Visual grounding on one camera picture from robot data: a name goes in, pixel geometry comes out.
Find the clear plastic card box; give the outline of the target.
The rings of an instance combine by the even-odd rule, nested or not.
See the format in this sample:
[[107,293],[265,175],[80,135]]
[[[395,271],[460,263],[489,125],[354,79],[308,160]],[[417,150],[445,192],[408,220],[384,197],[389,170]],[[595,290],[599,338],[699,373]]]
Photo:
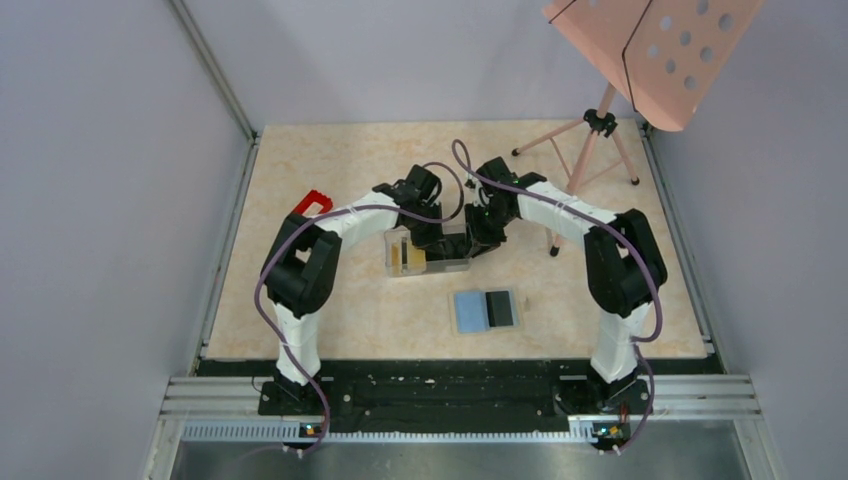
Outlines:
[[385,270],[390,278],[466,271],[471,260],[461,255],[464,224],[442,226],[444,236],[436,246],[421,249],[412,243],[411,232],[401,226],[383,234]]

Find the beige leather card holder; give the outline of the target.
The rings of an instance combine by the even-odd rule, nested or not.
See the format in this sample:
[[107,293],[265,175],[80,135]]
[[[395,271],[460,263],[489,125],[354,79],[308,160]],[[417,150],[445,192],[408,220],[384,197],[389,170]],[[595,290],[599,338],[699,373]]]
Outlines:
[[[487,322],[487,311],[484,294],[492,290],[510,290],[513,293],[513,305],[516,314],[516,325],[510,328],[490,329]],[[453,326],[459,335],[479,335],[508,331],[521,325],[518,302],[515,291],[508,288],[489,290],[466,290],[454,293],[450,297]]]

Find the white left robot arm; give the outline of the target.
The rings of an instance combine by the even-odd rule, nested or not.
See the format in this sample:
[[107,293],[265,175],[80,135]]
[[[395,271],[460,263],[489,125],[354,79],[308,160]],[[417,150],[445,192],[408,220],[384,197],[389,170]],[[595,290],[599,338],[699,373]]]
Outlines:
[[441,179],[427,165],[414,165],[406,177],[381,183],[348,205],[316,216],[293,211],[285,218],[255,292],[265,293],[274,309],[272,315],[260,315],[280,342],[274,382],[292,410],[308,413],[320,401],[315,380],[321,368],[318,324],[342,253],[371,236],[403,227],[425,261],[466,258],[466,241],[444,231],[441,193]]

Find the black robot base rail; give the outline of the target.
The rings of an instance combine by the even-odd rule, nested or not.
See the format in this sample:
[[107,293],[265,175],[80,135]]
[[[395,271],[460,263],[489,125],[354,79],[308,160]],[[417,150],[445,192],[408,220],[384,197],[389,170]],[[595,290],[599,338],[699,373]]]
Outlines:
[[622,436],[654,399],[643,368],[607,384],[585,360],[328,360],[304,386],[270,360],[203,360],[196,373],[260,379],[259,414],[307,416],[309,437],[565,433],[580,415],[610,416]]

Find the black card stack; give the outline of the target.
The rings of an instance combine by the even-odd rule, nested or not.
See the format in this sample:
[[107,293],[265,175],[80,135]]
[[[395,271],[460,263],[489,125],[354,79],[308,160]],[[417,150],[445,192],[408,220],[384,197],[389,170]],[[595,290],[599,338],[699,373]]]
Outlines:
[[442,259],[450,261],[467,259],[470,249],[464,232],[446,234],[441,240],[440,248]]

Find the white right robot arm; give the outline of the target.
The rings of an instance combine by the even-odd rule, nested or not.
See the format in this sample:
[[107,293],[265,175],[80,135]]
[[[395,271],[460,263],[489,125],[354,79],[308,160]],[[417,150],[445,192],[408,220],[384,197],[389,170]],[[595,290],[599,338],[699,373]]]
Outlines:
[[594,409],[614,411],[627,397],[623,380],[637,368],[636,345],[662,330],[659,288],[667,268],[647,217],[637,209],[614,213],[589,205],[535,172],[517,177],[501,157],[476,171],[459,164],[490,201],[503,194],[520,219],[582,245],[589,292],[601,310],[590,357],[598,377],[586,385],[586,397]]

